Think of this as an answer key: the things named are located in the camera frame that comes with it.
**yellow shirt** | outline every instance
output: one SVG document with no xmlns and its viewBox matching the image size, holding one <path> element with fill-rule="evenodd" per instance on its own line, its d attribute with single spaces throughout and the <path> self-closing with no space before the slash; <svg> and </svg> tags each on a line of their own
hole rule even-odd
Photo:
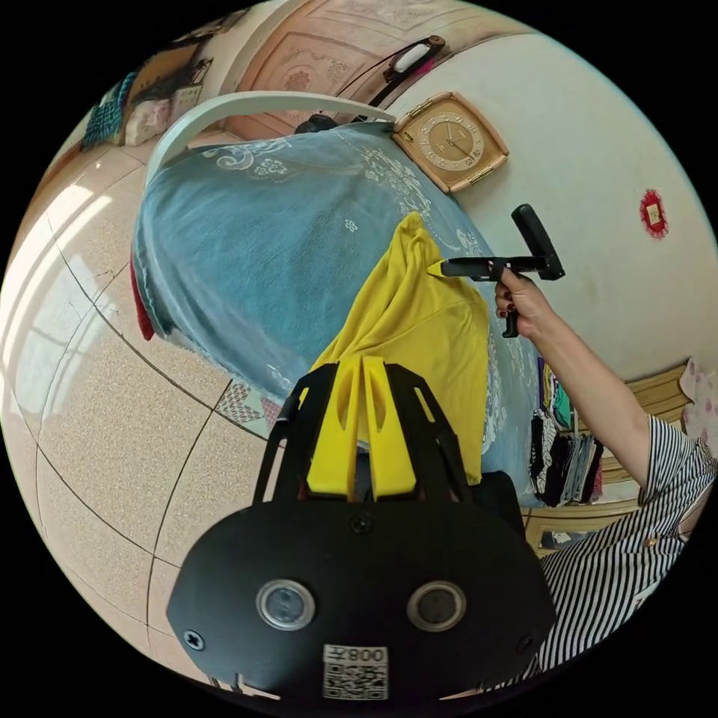
<svg viewBox="0 0 718 718">
<path fill-rule="evenodd" d="M 312 369 L 352 355 L 379 356 L 422 376 L 454 433 L 469 483 L 481 479 L 488 382 L 488 307 L 463 279 L 432 277 L 441 253 L 412 212 L 364 283 L 337 338 Z M 367 441 L 360 402 L 359 441 Z"/>
</svg>

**white bed headboard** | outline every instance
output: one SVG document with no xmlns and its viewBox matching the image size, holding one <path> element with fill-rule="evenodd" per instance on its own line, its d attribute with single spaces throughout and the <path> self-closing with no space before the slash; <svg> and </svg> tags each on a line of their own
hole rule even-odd
<svg viewBox="0 0 718 718">
<path fill-rule="evenodd" d="M 362 102 L 311 92 L 256 90 L 220 95 L 208 99 L 190 110 L 162 136 L 147 163 L 145 188 L 161 166 L 183 152 L 187 143 L 212 123 L 236 114 L 260 114 L 287 110 L 348 112 L 396 122 L 396 118 L 389 112 L 364 105 Z"/>
</svg>

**clock face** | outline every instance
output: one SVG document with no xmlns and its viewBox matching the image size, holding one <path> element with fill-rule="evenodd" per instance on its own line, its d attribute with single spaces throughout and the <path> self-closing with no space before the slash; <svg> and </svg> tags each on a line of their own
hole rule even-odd
<svg viewBox="0 0 718 718">
<path fill-rule="evenodd" d="M 429 115 L 419 127 L 417 143 L 435 167 L 452 172 L 470 169 L 484 153 L 484 138 L 476 123 L 451 111 Z"/>
</svg>

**wooden door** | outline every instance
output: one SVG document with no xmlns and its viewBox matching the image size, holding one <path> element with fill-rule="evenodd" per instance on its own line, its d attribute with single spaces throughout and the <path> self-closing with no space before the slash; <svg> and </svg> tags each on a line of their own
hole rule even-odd
<svg viewBox="0 0 718 718">
<path fill-rule="evenodd" d="M 458 0 L 309 0 L 267 39 L 236 90 L 341 93 L 368 102 L 384 87 L 386 63 L 342 89 L 409 43 L 438 34 L 447 40 L 447 58 L 489 37 L 522 31 L 528 28 Z M 310 114 L 230 117 L 224 126 L 244 139 L 269 139 L 291 135 Z"/>
</svg>

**bed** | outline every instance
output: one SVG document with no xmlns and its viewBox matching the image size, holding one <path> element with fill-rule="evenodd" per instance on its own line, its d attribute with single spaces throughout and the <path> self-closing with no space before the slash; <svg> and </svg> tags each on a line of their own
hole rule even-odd
<svg viewBox="0 0 718 718">
<path fill-rule="evenodd" d="M 336 110 L 374 121 L 270 141 L 187 150 L 222 117 Z M 396 225 L 419 212 L 442 254 L 491 256 L 485 238 L 393 143 L 393 117 L 311 93 L 250 92 L 187 113 L 150 158 L 132 243 L 132 281 L 146 339 L 203 355 L 279 404 L 337 335 Z M 490 308 L 482 472 L 505 471 L 520 503 L 538 406 L 537 354 L 501 337 Z"/>
</svg>

